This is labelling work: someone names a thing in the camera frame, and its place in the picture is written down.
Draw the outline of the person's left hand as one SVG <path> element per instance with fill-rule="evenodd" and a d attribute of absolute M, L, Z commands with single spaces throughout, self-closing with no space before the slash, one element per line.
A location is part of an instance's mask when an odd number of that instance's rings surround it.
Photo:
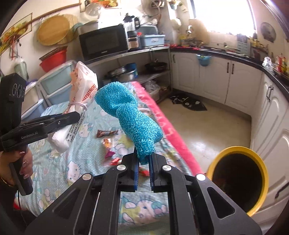
<path fill-rule="evenodd" d="M 9 164 L 19 159 L 21 160 L 21 169 L 19 174 L 22 175 L 24 179 L 31 177 L 33 174 L 33 159 L 32 152 L 29 148 L 26 152 L 1 152 L 1 178 L 11 186 L 14 186 L 15 182 L 13 180 Z"/>

